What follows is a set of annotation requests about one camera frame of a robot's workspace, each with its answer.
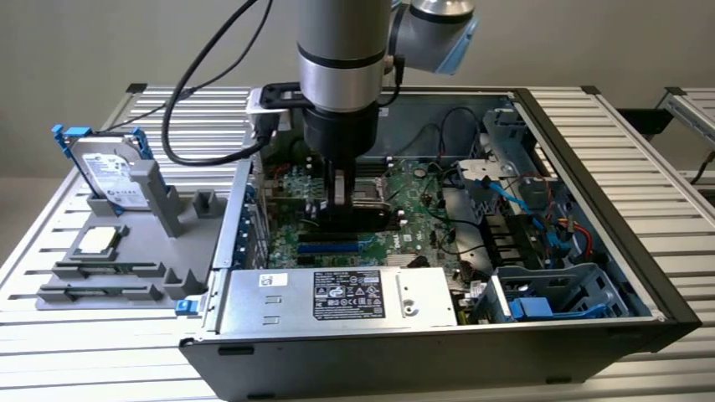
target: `power supply label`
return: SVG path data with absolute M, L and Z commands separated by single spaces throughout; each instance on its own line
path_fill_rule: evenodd
M 319 271 L 313 283 L 313 316 L 319 321 L 385 318 L 379 271 Z

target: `metal rail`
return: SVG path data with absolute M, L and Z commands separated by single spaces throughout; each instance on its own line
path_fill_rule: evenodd
M 151 88 L 118 116 L 142 113 L 170 95 Z M 587 383 L 373 397 L 385 401 L 715 399 L 715 226 L 713 211 L 653 147 L 598 95 L 581 88 L 534 88 L 550 115 L 705 327 L 661 353 L 638 353 Z M 182 155 L 223 155 L 243 144 L 247 89 L 218 88 L 184 101 L 172 142 Z M 148 132 L 168 183 L 184 193 L 229 193 L 235 167 L 183 169 L 162 161 L 159 117 Z M 72 172 L 0 270 L 0 399 L 215 401 L 178 351 L 200 322 L 171 310 L 35 310 L 47 282 L 86 222 L 88 194 Z M 363 398 L 346 398 L 349 401 Z

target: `motherboard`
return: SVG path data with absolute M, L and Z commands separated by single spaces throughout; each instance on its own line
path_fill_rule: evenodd
M 445 240 L 450 238 L 451 224 L 427 210 L 429 205 L 439 210 L 437 169 L 430 170 L 429 163 L 402 160 L 379 177 L 358 178 L 355 200 L 374 199 L 390 204 L 395 227 L 350 234 L 346 238 L 357 247 L 335 250 L 329 247 L 323 252 L 321 247 L 306 250 L 303 246 L 306 239 L 318 239 L 321 245 L 321 225 L 306 218 L 306 206 L 323 196 L 323 179 L 306 167 L 285 167 L 283 171 L 279 168 L 269 177 L 273 184 L 266 195 L 273 232 L 270 267 L 407 266 L 422 257 L 421 266 L 442 266 L 453 277 L 459 257 L 450 252 L 455 247 Z M 335 236 L 327 234 L 326 240 L 335 241 Z

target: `green circuit board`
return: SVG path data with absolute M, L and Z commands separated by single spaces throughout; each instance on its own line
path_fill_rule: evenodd
M 301 267 L 347 267 L 347 266 L 405 266 L 419 255 L 427 257 L 430 266 L 442 266 L 451 276 L 459 267 L 459 258 L 442 252 L 430 244 L 430 233 L 435 231 L 438 239 L 443 238 L 450 225 L 430 216 L 421 202 L 423 193 L 437 199 L 437 180 L 431 175 L 418 178 L 415 169 L 426 166 L 418 161 L 399 162 L 389 174 L 379 178 L 359 179 L 357 193 L 373 193 L 362 187 L 375 187 L 381 197 L 393 209 L 401 209 L 407 220 L 399 230 L 358 234 L 361 252 L 351 255 L 313 255 L 314 264 L 298 263 L 299 235 L 317 230 L 315 223 L 306 220 L 306 201 L 322 197 L 322 178 L 313 177 L 301 167 L 291 168 L 277 175 L 269 202 L 271 221 L 271 268 Z

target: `wire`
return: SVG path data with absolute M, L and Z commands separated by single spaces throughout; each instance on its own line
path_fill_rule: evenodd
M 691 180 L 691 184 L 698 183 L 698 180 L 703 177 L 705 170 L 707 169 L 707 165 L 711 164 L 711 162 L 715 160 L 715 151 L 713 151 L 707 158 L 703 160 L 703 164 L 701 165 L 701 169 L 698 169 L 698 174 L 695 175 L 695 178 Z
M 265 132 L 265 133 L 262 133 L 262 134 L 265 134 L 263 136 L 257 137 L 257 143 L 253 146 L 245 148 L 239 152 L 235 152 L 235 153 L 233 153 L 230 155 L 226 155 L 225 157 L 216 157 L 216 158 L 210 158 L 210 159 L 188 159 L 188 158 L 180 157 L 179 155 L 175 154 L 174 150 L 171 149 L 171 144 L 168 142 L 168 129 L 170 129 L 170 124 L 171 124 L 171 115 L 172 115 L 175 107 L 176 107 L 176 102 L 179 101 L 179 98 L 183 95 L 184 87 L 186 87 L 187 83 L 190 82 L 191 76 L 196 72 L 196 69 L 202 65 L 203 60 L 208 56 L 208 54 L 210 54 L 211 50 L 214 49 L 214 47 L 216 46 L 216 43 L 219 42 L 222 37 L 226 35 L 226 32 L 229 31 L 229 29 L 231 28 L 234 23 L 238 21 L 238 19 L 245 15 L 246 11 L 257 3 L 257 1 L 258 0 L 247 0 L 246 3 L 242 5 L 242 7 L 239 7 L 237 12 L 231 15 L 231 17 L 229 18 L 226 23 L 223 23 L 222 28 L 218 30 L 218 32 L 214 35 L 214 37 L 211 38 L 210 42 L 203 47 L 202 52 L 196 56 L 196 59 L 194 60 L 194 62 L 191 63 L 190 68 L 187 69 L 187 72 L 184 73 L 183 77 L 179 79 L 179 82 L 176 83 L 175 91 L 174 91 L 174 93 L 171 95 L 171 98 L 168 99 L 167 111 L 164 112 L 164 118 L 163 118 L 163 121 L 162 121 L 162 146 L 164 148 L 164 153 L 167 154 L 167 157 L 171 160 L 171 162 L 178 163 L 180 165 L 192 166 L 192 167 L 206 167 L 206 166 L 218 166 L 218 165 L 223 165 L 226 163 L 235 162 L 239 159 L 243 159 L 243 158 L 251 156 L 254 153 L 259 152 L 263 149 L 263 147 L 266 145 L 269 145 L 269 142 L 271 141 L 271 133 Z M 271 5 L 273 5 L 273 0 L 269 0 L 269 6 L 266 7 L 265 18 L 267 18 L 269 12 L 271 11 Z M 253 47 L 254 43 L 255 43 L 255 41 L 251 41 L 249 43 L 249 45 L 246 46 L 245 52 L 239 56 L 238 62 L 233 65 L 233 67 L 237 67 L 241 64 L 241 62 L 245 59 L 245 56 L 251 51 L 251 47 Z M 212 82 L 215 82 L 215 81 L 210 80 L 206 83 L 203 83 L 202 85 L 208 85 Z
M 569 219 L 559 218 L 559 224 L 567 228 Z M 577 223 L 574 223 L 574 230 L 577 230 L 586 237 L 586 249 L 583 253 L 586 257 L 590 257 L 594 254 L 594 236 L 591 236 L 591 232 L 589 232 L 589 230 Z
M 395 88 L 393 89 L 393 95 L 390 96 L 389 101 L 385 102 L 385 103 L 378 102 L 378 107 L 387 107 L 387 106 L 393 105 L 393 103 L 398 99 L 398 96 L 401 96 L 401 89 L 402 88 L 403 88 L 403 86 L 395 82 Z
M 395 88 L 393 90 L 393 96 L 389 101 L 385 103 L 378 102 L 378 107 L 386 107 L 393 105 L 393 102 L 397 101 L 398 96 L 401 96 L 401 91 L 403 89 L 403 79 L 405 79 L 405 57 L 399 54 L 393 56 L 394 68 L 395 68 Z
M 447 144 L 445 143 L 445 126 L 447 125 L 447 119 L 450 118 L 451 114 L 455 111 L 466 111 L 474 120 L 474 126 L 475 126 L 475 135 L 481 132 L 481 125 L 479 125 L 479 119 L 478 115 L 475 114 L 474 110 L 465 106 L 458 106 L 447 111 L 443 117 L 443 121 L 439 125 L 439 143 L 437 146 L 437 157 L 441 158 L 445 156 L 445 153 L 447 152 Z
M 198 86 L 194 86 L 191 88 L 187 88 L 186 90 L 183 90 L 183 93 L 182 93 L 182 96 L 180 96 L 180 99 L 179 101 L 184 101 L 186 99 L 188 99 L 199 90 L 202 90 L 203 88 L 206 88 L 207 86 L 210 86 L 211 84 L 214 84 L 216 81 L 219 81 L 237 67 L 238 65 L 242 63 L 242 61 L 245 61 L 245 58 L 246 58 L 246 55 L 249 54 L 253 46 L 254 46 L 254 43 L 257 42 L 258 40 L 258 36 L 261 35 L 261 32 L 263 31 L 265 29 L 265 25 L 266 25 L 266 20 L 269 19 L 269 14 L 271 12 L 271 8 L 273 8 L 273 0 L 269 0 L 269 5 L 266 6 L 266 12 L 265 12 L 265 16 L 261 20 L 261 24 L 258 25 L 258 29 L 257 29 L 257 32 L 254 33 L 254 36 L 251 37 L 251 40 L 249 42 L 249 45 L 246 46 L 246 49 L 245 49 L 245 52 L 238 56 L 238 59 L 237 61 L 234 62 L 234 64 L 218 75 L 215 76 L 211 80 L 206 81 L 203 84 L 198 85 Z M 130 124 L 132 124 L 135 121 L 139 121 L 142 119 L 144 119 L 146 117 L 150 117 L 152 116 L 158 111 L 160 111 L 162 109 L 164 109 L 167 107 L 167 102 L 162 103 L 155 109 L 152 109 L 151 111 L 148 111 L 147 113 L 143 113 L 140 114 L 139 116 L 136 117 L 132 117 L 131 119 L 128 120 L 124 120 L 122 123 L 118 123 L 115 124 L 114 126 L 110 126 L 108 128 L 106 128 L 103 131 L 100 131 L 100 133 L 104 133 L 104 132 L 108 132 L 108 131 L 112 131 L 112 130 L 116 130 L 118 128 L 123 128 L 124 126 L 128 126 Z
M 441 172 L 439 176 L 442 177 L 442 180 L 445 178 L 445 176 L 447 174 L 450 174 L 451 172 L 457 171 L 457 169 L 453 167 L 447 170 L 445 170 L 443 172 Z M 427 193 L 427 189 L 430 188 L 430 185 L 433 183 L 433 180 L 437 178 L 437 174 L 433 175 L 433 177 L 430 178 L 430 181 L 427 182 L 427 184 L 425 185 L 425 189 L 423 189 L 423 193 L 421 195 L 421 199 L 423 198 L 423 195 Z M 449 223 L 449 224 L 469 224 L 470 226 L 475 227 L 477 229 L 479 229 L 479 225 L 475 224 L 474 222 L 469 221 L 469 220 L 462 220 L 462 219 L 450 219 L 450 218 L 445 218 L 439 215 L 437 215 L 431 210 L 430 210 L 430 207 L 425 206 L 425 210 L 427 211 L 427 213 L 431 215 L 433 218 L 435 218 L 437 220 L 445 222 L 445 223 Z M 469 253 L 477 249 L 481 249 L 483 247 L 486 247 L 486 245 L 477 245 L 474 247 L 471 247 L 469 250 L 465 250 L 465 251 L 459 251 L 459 252 L 455 252 L 455 251 L 450 251 L 447 250 L 445 247 L 443 247 L 443 242 L 445 242 L 445 239 L 447 237 L 447 234 L 445 235 L 443 239 L 439 241 L 439 249 L 446 253 L 446 254 L 450 254 L 450 255 L 462 255 L 465 253 Z
M 128 126 L 130 124 L 132 124 L 135 121 L 142 120 L 143 118 L 152 116 L 164 107 L 167 107 L 167 103 L 162 103 L 155 109 L 152 109 L 147 113 L 143 113 L 143 114 L 138 115 L 136 117 L 132 117 L 130 120 L 124 120 L 122 123 L 118 123 L 114 126 L 110 126 L 108 128 L 106 128 L 104 130 L 100 131 L 100 134 L 104 133 L 104 132 L 108 132 L 108 131 L 114 131 L 118 128 L 123 128 L 124 126 Z
M 415 144 L 417 140 L 421 139 L 421 137 L 423 136 L 423 134 L 427 132 L 427 129 L 429 128 L 435 128 L 437 129 L 437 132 L 439 132 L 439 126 L 435 124 L 435 123 L 427 123 L 422 128 L 421 128 L 421 131 L 417 133 L 417 135 L 413 137 L 413 139 L 410 140 L 410 142 L 398 150 L 394 152 L 395 155 L 401 155 L 405 151 L 407 151 L 410 149 L 410 147 L 413 147 L 413 144 Z

